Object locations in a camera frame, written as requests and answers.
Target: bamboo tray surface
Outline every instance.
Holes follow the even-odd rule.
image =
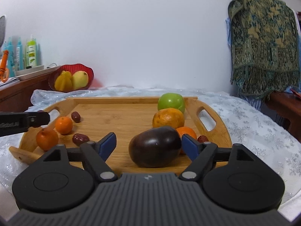
[[[193,128],[197,136],[207,136],[209,141],[216,143],[219,147],[231,147],[229,133],[217,113],[205,103],[197,100],[197,97],[184,99],[185,126]],[[117,147],[106,163],[118,175],[123,172],[174,172],[179,175],[191,163],[186,155],[179,155],[168,167],[142,168],[133,163],[128,153],[130,140],[135,135],[152,128],[152,119],[157,112],[158,100],[159,97],[68,98],[53,104],[45,111],[58,110],[59,117],[71,117],[73,111],[81,115],[81,122],[73,123],[72,133],[59,134],[59,143],[63,143],[67,148],[77,147],[72,142],[74,133],[85,134],[90,140],[97,142],[109,132],[114,132],[117,136]],[[203,109],[216,122],[215,128],[211,131],[207,131],[198,118],[199,112]],[[48,126],[54,128],[54,123],[55,120]],[[19,148],[9,148],[15,158],[31,164],[44,153],[36,144],[36,134],[39,130],[41,127],[30,128],[23,135]],[[71,162],[71,164],[82,167],[81,162]]]

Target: gray round object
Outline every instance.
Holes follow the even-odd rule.
[[[182,177],[186,179],[193,179],[197,176],[195,172],[187,171],[182,173]]]
[[[112,173],[112,172],[102,172],[102,173],[100,174],[100,177],[101,177],[102,179],[112,179],[113,177],[115,177],[115,174]]]

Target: stack of papers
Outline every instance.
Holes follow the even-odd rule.
[[[8,87],[8,86],[10,86],[10,85],[12,85],[12,84],[14,84],[16,82],[19,82],[19,81],[20,80],[17,77],[11,77],[6,82],[2,82],[0,80],[0,90],[6,88],[6,87]]]

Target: table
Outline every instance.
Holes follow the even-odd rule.
[[[301,142],[301,100],[294,94],[274,92],[265,104],[278,115],[290,121],[288,131]]]
[[[50,73],[16,82],[0,90],[0,111],[23,112],[32,106],[30,98],[36,89],[51,90],[48,86]]]

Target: orange handle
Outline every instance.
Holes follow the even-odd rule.
[[[0,64],[0,80],[2,82],[6,82],[9,78],[9,70],[8,68],[6,68],[7,58],[8,58],[8,50],[4,50],[2,61]]]

